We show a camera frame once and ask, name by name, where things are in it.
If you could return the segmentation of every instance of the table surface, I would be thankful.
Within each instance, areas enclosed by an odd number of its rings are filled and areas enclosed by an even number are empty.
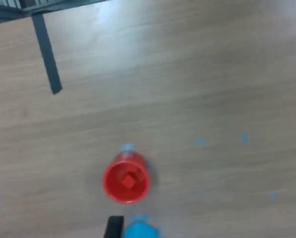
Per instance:
[[[112,0],[49,13],[53,95],[30,18],[0,24],[0,238],[296,237],[296,0]],[[154,168],[134,205],[105,168]]]

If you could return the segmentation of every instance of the red cup rim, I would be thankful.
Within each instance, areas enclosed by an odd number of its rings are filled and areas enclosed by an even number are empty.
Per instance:
[[[132,165],[135,165],[137,166],[143,173],[145,179],[146,179],[146,187],[144,189],[144,191],[142,192],[142,194],[140,196],[138,196],[136,199],[134,200],[131,200],[131,201],[124,201],[122,199],[119,199],[117,197],[115,197],[113,194],[111,194],[108,189],[107,189],[107,176],[108,176],[108,173],[110,172],[110,170],[115,167],[116,165],[120,165],[120,164],[132,164]],[[118,202],[118,203],[123,203],[123,204],[129,204],[129,203],[136,203],[138,201],[140,201],[142,198],[145,197],[145,195],[147,195],[147,193],[149,192],[149,189],[150,189],[150,186],[151,186],[151,180],[150,180],[150,174],[149,172],[147,171],[146,168],[144,168],[143,166],[141,166],[140,164],[136,163],[136,162],[133,162],[131,160],[121,160],[121,161],[117,161],[117,162],[114,162],[112,163],[111,165],[109,165],[104,173],[104,189],[105,189],[105,192],[106,194],[115,202]]]

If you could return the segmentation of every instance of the red cup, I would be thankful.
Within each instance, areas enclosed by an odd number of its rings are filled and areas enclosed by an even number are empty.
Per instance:
[[[106,169],[103,187],[119,203],[135,203],[150,189],[150,175],[144,157],[134,151],[121,152]]]

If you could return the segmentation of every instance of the wood grain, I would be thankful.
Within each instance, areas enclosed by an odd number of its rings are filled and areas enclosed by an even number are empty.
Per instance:
[[[45,20],[55,96],[31,20],[0,25],[0,238],[100,238],[118,214],[165,238],[296,237],[296,0],[113,0]],[[102,190],[127,142],[157,174],[135,205]]]

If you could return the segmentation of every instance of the blue speck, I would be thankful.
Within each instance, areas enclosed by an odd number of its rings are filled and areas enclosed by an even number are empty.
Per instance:
[[[249,143],[249,136],[247,134],[242,135],[242,141],[244,144]]]
[[[196,141],[196,143],[198,143],[198,144],[208,145],[208,143],[207,143],[205,140],[203,140],[202,138],[198,138],[198,139],[196,139],[195,141]]]
[[[274,192],[271,194],[271,199],[272,200],[277,200],[278,199],[278,193]]]
[[[147,222],[150,220],[149,215],[135,215],[129,218],[130,223]]]
[[[127,151],[135,151],[136,146],[133,143],[126,143],[120,145],[120,151],[121,152],[127,152]]]

